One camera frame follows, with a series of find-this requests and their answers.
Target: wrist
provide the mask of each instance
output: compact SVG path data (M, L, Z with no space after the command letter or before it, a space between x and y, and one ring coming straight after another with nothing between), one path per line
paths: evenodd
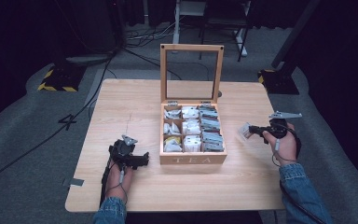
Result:
M289 164L295 164L297 161L279 161L279 164L281 166L289 165Z
M116 186L114 188L108 189L105 193L106 198L114 197L119 198L123 201L126 200L126 193L124 192L124 189L122 189L119 186Z
M305 177L305 171L300 163L287 164L279 168L281 181L284 183L287 180Z

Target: black cable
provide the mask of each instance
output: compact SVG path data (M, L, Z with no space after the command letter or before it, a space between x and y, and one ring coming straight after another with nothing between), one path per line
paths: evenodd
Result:
M136 56L136 57L138 57L138 58L141 58L141 59L143 59L143 60L145 60L145 61L147 61L147 62L149 62L149 63L152 63L153 65L155 65L155 66L157 66L157 67L160 67L160 65L159 65L158 63L153 63L153 62L151 62L150 60L146 59L144 56L142 56L142 55L140 55L140 54L134 53L134 52L132 52L132 51L130 51L130 50L128 50L128 49L124 49L124 48L122 48L122 49L123 49L124 51L126 51L127 53L129 53L129 54L132 54L132 55L134 55L134 56ZM167 70L167 71L169 71L169 72L172 73L173 75L177 76L177 77L179 78L179 80L182 80L182 78L181 78L179 75L177 75L176 73L174 73L173 71L170 71L170 70Z
M278 163L275 162L274 158L276 158L276 156L278 156L279 158L281 158L284 161L292 161L292 160L287 160L284 157L282 157L279 154L279 150L278 151L274 151L274 153L272 153L272 162L274 163L274 165L281 167Z
M38 149L39 147L41 147L42 145L44 145L47 141L49 141L51 138L53 138L55 135L57 135L60 131L62 131L62 129L64 129L68 124L70 124L81 112L83 112L87 106L91 103L92 99L95 97L95 95L98 92L98 89L101 88L101 85L103 83L103 78L104 78L104 74L106 72L107 66L110 64L110 62L112 61L112 59L114 58L115 54L113 54L108 63L106 63L105 68L103 70L103 75L101 77L100 83L97 87L97 90L94 92L94 94L91 96L91 98L89 99L89 101L74 115L70 118L70 120L61 126L61 128L59 128L55 133L53 133L51 136L49 136L48 138L46 138L45 140L43 140L41 143L39 143L38 145L36 145L35 147L29 149L28 151L24 152L23 154L21 154L18 158L16 158L14 161L10 162L9 164L5 165L3 168L0 169L0 174L2 172L4 172L8 167L10 167L11 165L13 165L14 163L16 163L17 161L21 160L22 158L24 158L26 155L30 154L31 152L35 151L36 149Z
M115 189L117 188L118 186L121 187L121 189L123 190L124 192L124 196L125 196L125 202L124 204L127 204L127 201L128 201L128 194L127 194L127 191L124 190L124 187L122 185L122 183L118 183L116 186L112 187L112 188L109 188L109 189L105 189L106 187L106 184L107 184L107 179L109 178L109 175L110 175L110 170L112 169L112 167L116 164L115 162L113 162L113 164L109 167L109 164L110 164L110 161L112 161L112 157L109 156L109 160L107 161L107 164L106 164L106 167L105 167L105 171L108 172L107 176L105 176L105 174L103 174L103 179L102 179L102 191L101 191L101 201L100 201L100 206L101 204L103 203L103 201L105 200L105 196L106 196L106 193L109 192L109 190L111 189Z
M158 31L156 31L156 32L154 32L152 34L147 34L147 31L149 31L150 29L129 30L129 31L126 31L128 33L127 34L127 40L133 40L133 39L145 37L145 36L148 36L148 35L155 35L157 33L163 34L165 32L165 30L167 30L168 28L169 27L160 28ZM145 32L142 35L139 34L139 32L143 31L143 30L145 30Z
M66 59L66 61L68 63L71 63L71 64L75 65L75 66L86 66L86 67L88 67L90 65L105 63L105 62L107 62L109 60L109 58L110 58L110 55L107 54L105 58L92 60L92 61L76 62L76 61L71 61L71 60L68 60L68 59Z
M154 58L150 58L150 57L146 57L146 56L142 56L142 57L144 57L146 59L155 60L155 61L159 62L159 59L154 59ZM209 81L209 68L203 63L193 63L193 64L201 65L206 69L206 80Z
M91 108L92 108L92 105L97 102L97 99L95 99L90 105L89 105L89 121L91 121Z
M63 17L65 18L66 23L69 25L69 27L72 30L72 33L74 33L75 37L77 38L77 40L86 48L89 49L92 52L95 53L108 53L108 52L102 52L102 51L98 51L95 49L90 48L86 43L84 43L84 41L80 38L80 36L76 33L74 26L71 24L71 22L69 22L68 17L65 15L65 12L63 11L63 9L61 8L60 4L58 3L57 0L54 0L55 4L57 5L58 9L60 10L61 14L63 15Z
M309 217L310 219L312 219L313 221L317 222L317 223L321 223L321 224L325 224L324 221L322 221L321 219L319 219L318 217L316 217L314 214L312 214L312 212L308 211L306 208L304 208L303 206L301 206L299 203L297 203L290 195L289 193L286 191L286 189L283 187L282 185L282 181L279 182L279 186L281 188L281 191L283 193L283 195L287 198L287 200L292 203L296 208L298 208L303 214L305 214L307 217Z
M274 210L274 219L275 219L275 224L278 224L277 211L275 211L275 210Z
M112 70L110 70L110 69L106 69L106 70L109 71L110 73L112 73L115 78L117 78L116 74L115 74L114 72L112 72ZM89 105L89 120L91 120L91 113L90 113L90 111L91 111L92 105L95 104L95 102L97 102L97 99L95 99L95 100L94 100L93 102L91 102L91 104Z
M144 32L143 35L138 35L135 37L128 37L127 38L127 42L137 39L139 37L139 43L138 44L130 44L127 43L127 47L128 48L138 48L138 47L144 47L146 45L148 45L149 43L151 43L154 40L161 40L165 37L167 37L168 35L173 35L173 33L168 33L168 34L164 34L166 31L171 30L173 28L173 26L175 25L175 23L169 25L166 28L162 28L161 31L157 31L157 28L154 29L154 31L151 34L147 34L147 31L149 31L150 29L146 30Z

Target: hand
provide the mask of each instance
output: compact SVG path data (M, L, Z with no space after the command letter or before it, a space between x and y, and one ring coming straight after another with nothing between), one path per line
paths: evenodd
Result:
M295 126L291 123L287 123L287 127L294 130ZM280 139L279 149L275 150L276 138L269 132L263 132L264 138L271 145L272 153L278 160L281 166L296 163L296 139L292 133L287 132L287 135Z
M110 169L109 176L107 177L105 197L118 197L123 200L123 202L126 202L127 193L129 192L131 186L132 175L133 170L131 168L125 169L123 182L120 186L121 172L118 169L118 165L114 164Z

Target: wire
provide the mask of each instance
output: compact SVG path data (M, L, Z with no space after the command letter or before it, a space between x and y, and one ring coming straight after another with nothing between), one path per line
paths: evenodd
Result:
M274 220L275 220L275 224L278 224L277 211L275 211L275 210L274 210Z
M168 29L170 29L172 26L173 26L173 24L166 28L160 28L158 31L157 31L157 28L155 28L154 32L152 32L150 34L147 33L150 29L129 30L129 31L127 31L127 33L128 33L127 40L135 40L135 39L148 38L148 37L154 38L156 36L165 35L164 33ZM145 32L140 35L138 31L143 31L143 30L145 30Z
M71 24L71 22L69 21L68 17L65 15L65 12L63 11L62 7L60 6L60 4L58 3L57 0L54 0L55 4L57 5L58 9L60 10L61 14L63 15L63 17L65 18L66 23L69 25L69 27L72 30L72 33L74 33L75 37L77 38L77 40L86 48L89 49L92 52L95 53L107 53L106 51L98 51L95 49L90 48L81 38L80 36L77 34L77 32L75 31L74 26Z
M114 72L112 72L112 70L110 70L110 69L108 69L108 68L107 68L106 70L109 71L110 73L112 73L115 78L117 78L116 74L115 74ZM95 100L94 100L93 102L91 102L91 104L89 105L89 121L91 121L91 108L92 108L92 105L95 104L95 102L97 102L97 99L95 99Z
M159 62L159 59L149 58L149 57L146 57L146 56L142 56L142 57L144 57L146 59L155 60L155 61ZM206 80L209 81L209 68L203 63L193 63L193 64L201 65L206 69Z
M154 30L153 33L146 35L147 31L143 34L143 35L138 35L138 36L133 36L133 37L129 37L127 38L127 40L135 40L135 39L139 39L139 43L138 44L127 44L128 48L138 48L138 47L144 47L147 44L151 43L153 40L161 40L163 38L165 38L168 35L173 35L173 33L169 33L165 35L165 32L168 31L170 28L172 28L175 25L175 22L172 23L171 25L169 25L168 27L166 27L163 31L159 32L159 34L156 35L157 31L156 28Z
M284 160L284 161L293 161L293 160L287 160L287 159L283 158L283 157L279 154L278 151L274 151L274 153L272 154L272 162L273 162L276 166L279 166L279 167L281 167L281 166L280 166L278 163L276 163L275 160L274 160L274 157L276 158L276 156L278 156L279 158L281 158L281 159Z
M94 94L91 96L91 98L89 99L89 101L74 115L70 118L70 120L61 126L61 128L59 128L56 132L54 132L51 136L49 136L48 138L46 138L45 140L43 140L42 142L40 142L39 144L37 144L35 147L29 149L28 151L24 152L23 154L21 154L18 158L16 158L15 160L13 160L12 162L10 162L9 164L5 165L3 168L0 169L0 174L2 172L4 172L8 167L10 167L11 165L13 165L14 163L16 163L17 161L21 160L22 158L24 158L26 155L30 154L31 152L35 151L36 149L38 149L39 147L41 147L42 145L44 145L47 141L49 141L51 138L53 138L55 135L57 135L60 131L62 131L62 129L64 129L68 124L70 124L81 112L83 112L87 106L92 102L92 99L95 97L95 95L98 92L98 89L101 88L102 82L103 82L103 78L104 78L104 74L106 72L107 66L110 64L110 62L112 61L112 59L114 58L115 53L112 54L112 56L110 57L109 61L106 63L105 68L103 70L103 75L101 77L100 83L97 87L97 90L94 92Z
M75 58L66 58L66 61L68 63L72 63L75 66L90 66L90 65L105 63L106 61L109 60L109 58L110 58L110 54L105 54L103 58L96 59L96 60L76 61Z
M275 153L273 153L272 156L271 156L272 163L274 163L274 165L276 165L278 167L281 167L280 164L276 163L276 161L275 161L276 158L275 158L275 160L274 160L274 158L275 158Z
M129 53L129 54L132 54L132 55L135 55L136 57L138 57L138 58L141 58L141 59L143 59L143 60L145 60L145 61L147 61L147 62L149 62L149 63L152 63L153 65L155 65L155 66L157 66L157 67L160 67L160 65L158 64L158 63L153 63L153 62L151 62L150 60L148 60L148 59L146 59L146 57L145 56L142 56L142 55L140 55L140 54L137 54L137 53L134 53L134 52L132 52L132 51L130 51L130 50L128 50L128 49L124 49L124 48L122 48L124 51L126 51L127 53ZM170 71L170 70L168 70L170 73L172 73L173 75L175 75L176 77L178 77L179 78L179 80L182 80L182 78L179 76L179 75L177 75L176 73L174 73L173 71Z
M124 202L124 204L127 204L127 201L128 201L127 191L124 190L124 187L123 187L123 185L122 185L121 183L117 184L116 186L114 186L114 187L112 187L112 188L110 188L110 189L107 189L106 192L105 192L105 195L106 195L110 190L115 189L115 188L117 188L117 187L121 187L121 189L123 190L124 196L125 196L125 202Z
M309 217L310 219L312 219L313 221L317 222L317 223L321 223L324 224L325 222L322 221L321 219L319 219L318 217L316 217L314 214L312 214L312 212L308 211L306 208L304 208L303 206L301 206L299 203L297 203L290 195L289 193L286 191L286 189L283 187L282 185L282 181L279 182L279 186L281 188L281 191L283 193L283 195L287 198L287 200L292 203L296 208L298 208L302 213L304 213L307 217Z

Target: denim jacket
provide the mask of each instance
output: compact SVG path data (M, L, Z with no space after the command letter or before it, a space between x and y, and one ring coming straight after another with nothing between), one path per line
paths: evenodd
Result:
M294 163L282 166L279 172L283 188L294 201L324 223L333 223L322 199L305 175L304 168L301 164ZM286 207L287 223L315 223L310 217L306 216L290 203L285 195L282 196L282 201Z
M126 205L119 198L110 197L103 201L100 209L94 215L92 223L96 224L124 224L126 220Z
M280 168L282 186L286 192L302 207L321 219L324 223L333 223L324 204L312 183L307 178L301 164L288 164ZM287 223L314 223L283 195L282 201L286 207ZM126 206L119 198L107 198L99 211L94 215L93 223L124 224Z

